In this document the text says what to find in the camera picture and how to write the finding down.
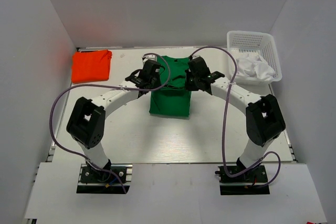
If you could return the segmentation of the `green polo shirt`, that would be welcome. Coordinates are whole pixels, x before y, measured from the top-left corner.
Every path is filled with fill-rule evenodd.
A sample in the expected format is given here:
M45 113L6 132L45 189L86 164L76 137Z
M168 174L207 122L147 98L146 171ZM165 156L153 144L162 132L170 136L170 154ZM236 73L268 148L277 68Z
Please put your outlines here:
M162 66L169 66L171 73L160 71L161 82L167 84L151 93L149 113L173 118L189 117L191 92L185 87L188 58L163 56L157 60Z

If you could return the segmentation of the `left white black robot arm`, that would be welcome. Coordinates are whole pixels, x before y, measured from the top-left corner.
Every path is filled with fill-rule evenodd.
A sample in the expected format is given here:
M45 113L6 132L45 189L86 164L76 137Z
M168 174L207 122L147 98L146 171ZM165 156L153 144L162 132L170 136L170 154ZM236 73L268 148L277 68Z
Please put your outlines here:
M142 69L131 73L116 89L93 99L80 97L76 101L66 130L81 147L86 163L98 181L104 182L111 175L111 162L101 144L106 118L148 90L158 88L162 68L157 61L148 59Z

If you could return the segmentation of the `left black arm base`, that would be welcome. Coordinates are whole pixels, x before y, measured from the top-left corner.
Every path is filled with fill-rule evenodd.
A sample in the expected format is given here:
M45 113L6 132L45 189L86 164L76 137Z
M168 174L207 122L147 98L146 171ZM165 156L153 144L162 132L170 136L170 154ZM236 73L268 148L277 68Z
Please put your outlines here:
M77 182L77 194L104 194L118 195L128 192L131 186L132 169L131 164L112 164L110 168L121 180L123 187L116 176L94 170L87 164L82 164Z

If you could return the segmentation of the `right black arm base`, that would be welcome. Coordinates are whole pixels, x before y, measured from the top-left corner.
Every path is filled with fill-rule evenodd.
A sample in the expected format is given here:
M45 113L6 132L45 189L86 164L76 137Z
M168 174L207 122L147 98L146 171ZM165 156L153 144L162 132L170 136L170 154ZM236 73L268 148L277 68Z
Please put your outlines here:
M219 179L222 196L269 195L268 177L264 165L260 165L237 177L228 177L223 166L219 166L215 175Z

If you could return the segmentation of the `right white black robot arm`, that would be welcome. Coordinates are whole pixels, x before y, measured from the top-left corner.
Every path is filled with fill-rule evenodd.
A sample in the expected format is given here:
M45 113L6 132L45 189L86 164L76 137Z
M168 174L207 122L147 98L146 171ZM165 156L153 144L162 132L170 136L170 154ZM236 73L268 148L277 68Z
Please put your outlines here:
M192 57L186 70L186 87L191 91L202 90L225 101L222 155L223 169L227 177L239 177L250 181L256 175L255 167L269 155L269 145L286 129L278 101L275 96L262 96L252 93L229 80L223 73L210 72L202 57ZM248 142L238 158L237 173L229 172L225 159L225 136L228 106L233 105L246 118L246 132Z

